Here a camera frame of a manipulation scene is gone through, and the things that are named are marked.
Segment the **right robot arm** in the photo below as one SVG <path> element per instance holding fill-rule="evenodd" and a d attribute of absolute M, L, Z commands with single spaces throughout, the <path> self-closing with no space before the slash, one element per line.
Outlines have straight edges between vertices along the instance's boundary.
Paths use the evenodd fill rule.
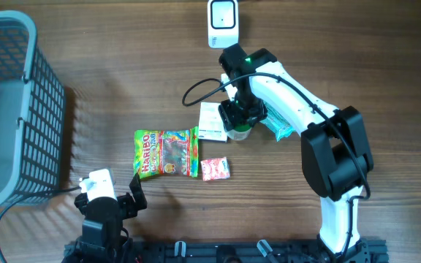
<path fill-rule="evenodd" d="M 236 89 L 233 99 L 219 105 L 225 132 L 243 140 L 268 117 L 268 108 L 300 136 L 303 175 L 320 197 L 319 239 L 333 262 L 351 257 L 359 242 L 357 205 L 371 196 L 367 174 L 373 158 L 358 110 L 342 110 L 324 102 L 299 84 L 268 50 L 247 54 L 234 44 L 223 49 L 219 63 Z"/>

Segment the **red white tissue pack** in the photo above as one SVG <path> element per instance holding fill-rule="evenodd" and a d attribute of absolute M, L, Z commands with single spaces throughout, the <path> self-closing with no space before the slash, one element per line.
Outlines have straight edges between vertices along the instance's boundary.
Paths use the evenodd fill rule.
<path fill-rule="evenodd" d="M 226 157 L 202 160 L 200 164 L 205 182 L 230 178 L 230 166 Z"/>

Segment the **teal tissue pack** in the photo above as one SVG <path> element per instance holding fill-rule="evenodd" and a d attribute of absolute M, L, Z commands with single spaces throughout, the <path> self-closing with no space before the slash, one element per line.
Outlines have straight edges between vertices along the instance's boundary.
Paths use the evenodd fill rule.
<path fill-rule="evenodd" d="M 264 106 L 267 110 L 267 116 L 261 120 L 261 123 L 275 134 L 277 142 L 285 137 L 289 137 L 295 129 L 267 102 L 264 102 Z"/>

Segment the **green lid jar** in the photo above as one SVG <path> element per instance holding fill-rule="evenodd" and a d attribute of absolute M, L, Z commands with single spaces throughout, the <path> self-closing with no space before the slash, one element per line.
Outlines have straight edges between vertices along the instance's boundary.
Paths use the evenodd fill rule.
<path fill-rule="evenodd" d="M 227 136 L 231 139 L 231 140 L 245 140 L 249 134 L 251 132 L 251 127 L 246 124 L 246 125 L 241 125 L 241 126 L 237 126 L 234 129 L 230 130 L 227 132 Z"/>

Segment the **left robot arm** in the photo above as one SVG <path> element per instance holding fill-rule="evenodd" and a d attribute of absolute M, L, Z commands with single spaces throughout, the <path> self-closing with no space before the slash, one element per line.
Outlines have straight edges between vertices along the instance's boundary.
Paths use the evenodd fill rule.
<path fill-rule="evenodd" d="M 99 169 L 80 179 L 75 206 L 84 215 L 82 233 L 65 248 L 65 262 L 128 262 L 132 238 L 123 221 L 147 208 L 140 176 L 133 175 L 130 192 L 115 194 L 109 169 Z"/>

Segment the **Haribo gummy candy bag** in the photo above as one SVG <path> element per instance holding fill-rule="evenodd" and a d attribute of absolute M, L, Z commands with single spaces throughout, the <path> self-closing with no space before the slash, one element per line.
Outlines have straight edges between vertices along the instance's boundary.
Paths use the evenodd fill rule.
<path fill-rule="evenodd" d="M 137 130 L 134 133 L 134 173 L 141 179 L 154 175 L 196 178 L 199 171 L 199 128 Z"/>

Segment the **white blue carton box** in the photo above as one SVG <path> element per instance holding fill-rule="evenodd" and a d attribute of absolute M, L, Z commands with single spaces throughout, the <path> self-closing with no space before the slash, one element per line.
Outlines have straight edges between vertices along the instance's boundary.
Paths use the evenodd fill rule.
<path fill-rule="evenodd" d="M 213 140 L 218 142 L 227 141 L 227 133 L 219 114 L 219 103 L 201 102 L 199 119 L 199 139 Z"/>

